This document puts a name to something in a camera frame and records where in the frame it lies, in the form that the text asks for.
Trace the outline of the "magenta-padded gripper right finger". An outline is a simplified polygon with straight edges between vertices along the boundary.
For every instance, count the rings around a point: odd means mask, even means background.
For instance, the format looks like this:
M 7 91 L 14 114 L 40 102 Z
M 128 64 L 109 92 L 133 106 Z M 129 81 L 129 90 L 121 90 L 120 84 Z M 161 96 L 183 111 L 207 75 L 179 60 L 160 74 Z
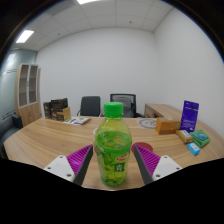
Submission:
M 134 156 L 145 185 L 182 169 L 168 155 L 158 156 L 154 152 L 137 144 L 134 145 Z

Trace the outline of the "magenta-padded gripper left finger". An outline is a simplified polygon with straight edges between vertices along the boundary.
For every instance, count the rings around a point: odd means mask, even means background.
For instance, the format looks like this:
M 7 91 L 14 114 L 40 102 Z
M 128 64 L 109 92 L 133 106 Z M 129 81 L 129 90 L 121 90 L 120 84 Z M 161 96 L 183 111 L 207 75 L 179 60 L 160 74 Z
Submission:
M 93 145 L 88 145 L 68 156 L 59 155 L 44 170 L 81 186 L 92 155 Z

